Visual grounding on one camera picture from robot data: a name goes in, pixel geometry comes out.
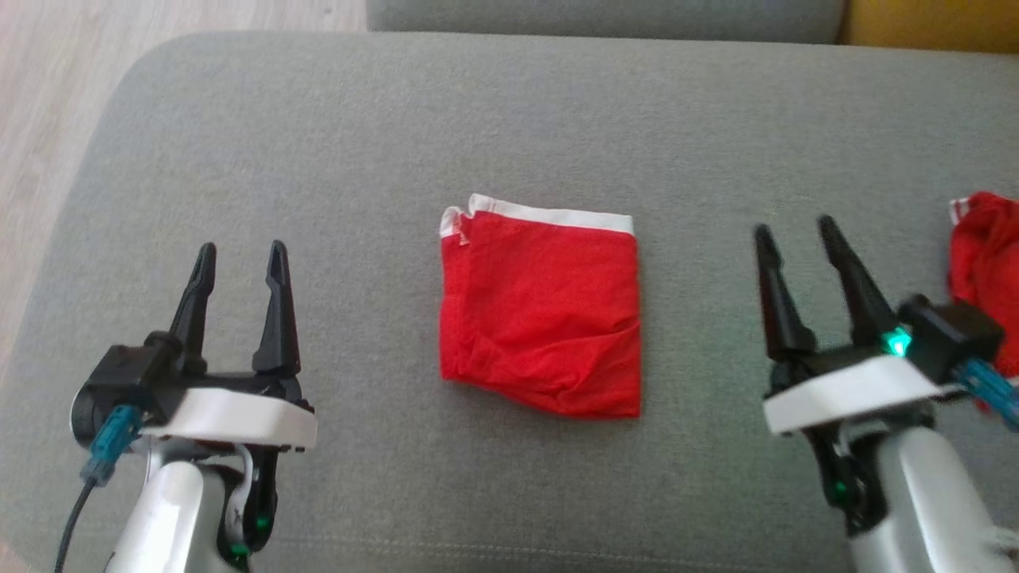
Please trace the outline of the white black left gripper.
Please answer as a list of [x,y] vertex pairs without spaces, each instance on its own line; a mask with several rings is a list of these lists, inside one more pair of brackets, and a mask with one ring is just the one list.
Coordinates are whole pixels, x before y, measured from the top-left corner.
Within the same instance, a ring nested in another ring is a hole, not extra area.
[[[206,313],[215,287],[217,249],[200,247],[171,324],[181,342],[183,375],[204,375]],[[270,291],[252,370],[301,372],[290,258],[281,240],[270,247]],[[146,477],[139,493],[139,569],[247,571],[272,536],[278,458],[313,449],[319,424],[294,381],[282,392],[190,388],[162,427],[143,429]]]

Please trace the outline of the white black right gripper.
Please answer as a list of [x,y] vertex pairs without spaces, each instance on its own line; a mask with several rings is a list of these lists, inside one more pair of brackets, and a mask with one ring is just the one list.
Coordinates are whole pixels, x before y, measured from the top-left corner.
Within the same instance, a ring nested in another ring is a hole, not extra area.
[[947,536],[949,509],[932,492],[892,494],[878,472],[881,436],[935,427],[933,403],[954,400],[960,384],[935,384],[907,358],[877,347],[899,327],[884,294],[829,215],[818,218],[827,261],[836,269],[850,315],[853,345],[819,351],[804,326],[783,274],[783,257],[766,224],[754,228],[759,300],[771,359],[764,416],[774,435],[801,433],[810,442],[826,503],[840,511],[849,536],[884,519],[913,515],[921,536]]

